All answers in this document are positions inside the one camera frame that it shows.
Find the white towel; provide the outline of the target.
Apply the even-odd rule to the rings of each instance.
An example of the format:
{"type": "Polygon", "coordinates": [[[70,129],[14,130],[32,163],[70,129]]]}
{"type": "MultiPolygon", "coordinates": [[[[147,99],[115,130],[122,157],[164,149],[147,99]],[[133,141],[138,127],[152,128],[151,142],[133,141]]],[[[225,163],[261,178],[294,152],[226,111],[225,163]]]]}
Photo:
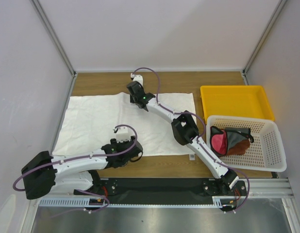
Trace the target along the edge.
{"type": "Polygon", "coordinates": [[[171,124],[154,113],[130,103],[126,93],[70,97],[53,155],[75,155],[101,148],[115,137],[114,127],[132,126],[144,156],[186,155],[191,150],[179,145],[171,124]]]}

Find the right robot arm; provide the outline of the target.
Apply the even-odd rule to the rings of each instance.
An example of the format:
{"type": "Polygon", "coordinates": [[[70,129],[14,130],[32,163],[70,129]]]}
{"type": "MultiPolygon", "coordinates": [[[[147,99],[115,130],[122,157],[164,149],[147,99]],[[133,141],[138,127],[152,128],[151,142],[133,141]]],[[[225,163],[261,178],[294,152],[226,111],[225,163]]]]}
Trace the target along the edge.
{"type": "Polygon", "coordinates": [[[198,117],[196,114],[189,111],[180,112],[162,105],[158,100],[158,95],[146,93],[138,81],[132,81],[126,87],[130,93],[131,103],[160,116],[171,124],[174,139],[180,145],[191,149],[206,164],[213,177],[219,180],[220,193],[229,195],[235,190],[239,180],[237,173],[224,164],[204,142],[193,119],[193,117],[198,117]]]}

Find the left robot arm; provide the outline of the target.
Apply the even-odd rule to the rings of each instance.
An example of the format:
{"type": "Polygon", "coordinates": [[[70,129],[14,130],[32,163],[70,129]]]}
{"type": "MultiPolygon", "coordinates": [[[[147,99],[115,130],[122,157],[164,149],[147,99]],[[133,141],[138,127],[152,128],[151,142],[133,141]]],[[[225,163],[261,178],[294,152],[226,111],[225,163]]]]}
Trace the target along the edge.
{"type": "Polygon", "coordinates": [[[22,190],[28,200],[49,193],[103,194],[98,170],[123,167],[128,162],[137,162],[142,155],[143,148],[135,136],[122,142],[112,138],[109,144],[95,151],[71,156],[52,156],[42,151],[22,168],[17,181],[23,181],[22,190]]]}

